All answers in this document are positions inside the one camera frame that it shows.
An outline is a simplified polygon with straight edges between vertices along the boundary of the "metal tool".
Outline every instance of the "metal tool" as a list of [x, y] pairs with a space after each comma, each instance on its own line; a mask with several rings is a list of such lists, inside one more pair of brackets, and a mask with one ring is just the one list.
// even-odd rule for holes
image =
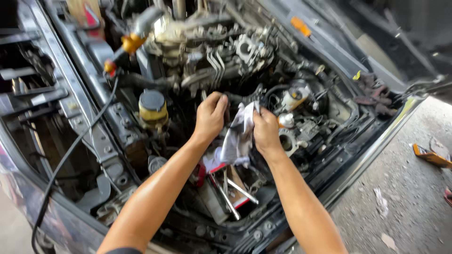
[[226, 193], [226, 196], [227, 196], [227, 195], [229, 195], [229, 191], [228, 191], [228, 189], [227, 189], [227, 168], [225, 168], [225, 169], [223, 170], [223, 179], [224, 179], [224, 182], [223, 182], [223, 189], [224, 189], [224, 191], [225, 191], [225, 193]]
[[214, 175], [210, 175], [213, 183], [217, 186], [217, 188], [220, 190], [221, 195], [223, 196], [223, 198], [226, 200], [226, 204], [228, 205], [229, 209], [231, 210], [231, 212], [234, 214], [234, 217], [236, 220], [240, 219], [240, 214], [237, 212], [237, 210], [234, 208], [234, 206], [232, 205], [232, 203], [229, 201], [229, 198], [227, 197], [226, 193], [224, 192], [223, 188], [221, 187], [220, 183], [218, 182], [218, 180], [215, 178]]
[[227, 178], [227, 183], [230, 184], [232, 187], [234, 187], [236, 190], [238, 190], [240, 193], [245, 195], [247, 198], [250, 199], [251, 202], [255, 203], [256, 205], [259, 205], [259, 200], [257, 200], [255, 197], [251, 196], [248, 192], [240, 188], [236, 183], [234, 183], [231, 179]]

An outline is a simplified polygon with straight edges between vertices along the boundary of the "black hose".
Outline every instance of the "black hose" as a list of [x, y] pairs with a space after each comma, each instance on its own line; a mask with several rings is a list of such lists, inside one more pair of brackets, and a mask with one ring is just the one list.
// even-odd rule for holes
[[35, 221], [34, 226], [33, 226], [32, 234], [31, 234], [31, 247], [32, 247], [33, 251], [35, 252], [35, 254], [40, 254], [40, 252], [38, 252], [38, 249], [36, 247], [36, 233], [37, 233], [38, 227], [41, 225], [41, 223], [42, 223], [42, 221], [44, 219], [44, 215], [45, 215], [45, 213], [47, 211], [47, 206], [49, 204], [50, 194], [52, 192], [52, 186], [53, 186], [53, 183], [55, 182], [55, 179], [57, 178], [57, 174], [60, 171], [60, 169], [62, 168], [62, 166], [65, 163], [65, 161], [67, 160], [67, 158], [69, 157], [69, 155], [71, 155], [72, 151], [75, 149], [77, 144], [82, 140], [82, 138], [85, 136], [85, 134], [88, 133], [88, 131], [99, 121], [99, 119], [102, 117], [104, 112], [107, 110], [108, 106], [113, 101], [113, 98], [115, 96], [117, 88], [118, 88], [118, 78], [116, 78], [116, 80], [115, 80], [115, 83], [114, 83], [114, 86], [113, 86], [113, 91], [112, 91], [110, 97], [108, 98], [107, 103], [99, 111], [99, 113], [93, 119], [91, 124], [86, 129], [84, 129], [81, 132], [81, 134], [75, 139], [75, 141], [69, 147], [67, 152], [61, 158], [60, 162], [58, 163], [58, 166], [53, 171], [52, 178], [50, 179], [49, 183], [47, 184], [46, 190], [44, 191], [44, 198], [42, 199], [42, 203], [41, 203], [41, 206], [39, 208], [38, 217], [36, 218], [36, 221]]
[[130, 87], [133, 85], [139, 89], [150, 89], [165, 92], [170, 88], [170, 79], [171, 78], [161, 78], [158, 80], [150, 80], [138, 73], [129, 73], [119, 77], [118, 87]]
[[339, 99], [344, 105], [350, 108], [350, 117], [343, 122], [341, 125], [339, 125], [326, 139], [325, 144], [328, 145], [331, 143], [331, 141], [339, 134], [341, 131], [343, 131], [345, 128], [347, 128], [351, 123], [353, 123], [358, 117], [359, 117], [359, 106], [354, 101], [350, 99], [345, 99], [337, 89], [332, 89], [332, 94]]
[[290, 85], [276, 85], [272, 88], [270, 88], [267, 92], [265, 92], [265, 98], [270, 98], [270, 95], [272, 95], [276, 90], [280, 90], [280, 89], [289, 89], [292, 86]]

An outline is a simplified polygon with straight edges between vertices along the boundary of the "nut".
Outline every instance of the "nut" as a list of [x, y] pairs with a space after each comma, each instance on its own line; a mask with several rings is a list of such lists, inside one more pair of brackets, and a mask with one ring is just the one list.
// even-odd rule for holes
[[256, 241], [259, 241], [262, 238], [262, 232], [260, 230], [256, 230], [253, 234], [254, 239], [256, 239]]

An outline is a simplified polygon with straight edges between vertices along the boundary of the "metal pipe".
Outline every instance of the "metal pipe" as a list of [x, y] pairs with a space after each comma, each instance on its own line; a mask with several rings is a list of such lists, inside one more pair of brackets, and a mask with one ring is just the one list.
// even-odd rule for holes
[[221, 187], [220, 183], [218, 182], [218, 180], [215, 178], [215, 176], [211, 175], [211, 179], [213, 181], [213, 183], [217, 186], [218, 190], [220, 191], [221, 195], [223, 196], [223, 198], [226, 201], [226, 204], [228, 205], [229, 209], [231, 210], [231, 212], [234, 214], [234, 217], [236, 220], [240, 220], [240, 214], [237, 212], [237, 210], [234, 208], [234, 206], [232, 205], [232, 203], [230, 202], [230, 200], [228, 199], [226, 193], [224, 192], [223, 188]]
[[185, 0], [173, 0], [173, 12], [175, 20], [185, 20], [187, 17]]
[[161, 18], [163, 11], [154, 6], [148, 7], [133, 21], [131, 33], [138, 35], [140, 38], [145, 38], [152, 31], [154, 23]]
[[202, 11], [202, 0], [198, 0], [198, 12]]
[[259, 205], [259, 200], [257, 200], [255, 197], [251, 196], [251, 194], [249, 194], [248, 192], [246, 192], [245, 190], [243, 190], [242, 188], [240, 188], [239, 185], [237, 185], [236, 183], [234, 183], [231, 179], [227, 179], [227, 183], [229, 183], [232, 187], [234, 187], [236, 190], [238, 190], [240, 193], [242, 193], [243, 195], [245, 195], [247, 198], [250, 199], [251, 202], [253, 202], [256, 205]]

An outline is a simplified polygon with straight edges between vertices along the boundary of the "garage floor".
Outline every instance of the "garage floor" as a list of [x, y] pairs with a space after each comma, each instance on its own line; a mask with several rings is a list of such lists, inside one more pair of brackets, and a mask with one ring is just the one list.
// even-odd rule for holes
[[[452, 106], [428, 98], [334, 209], [350, 253], [452, 253], [452, 207], [443, 200], [452, 174], [416, 158], [411, 148], [412, 143], [428, 147], [433, 136], [452, 150]], [[374, 188], [388, 202], [386, 218], [378, 214]], [[3, 193], [0, 204], [2, 253], [32, 253], [25, 218]], [[382, 234], [394, 240], [397, 251]]]

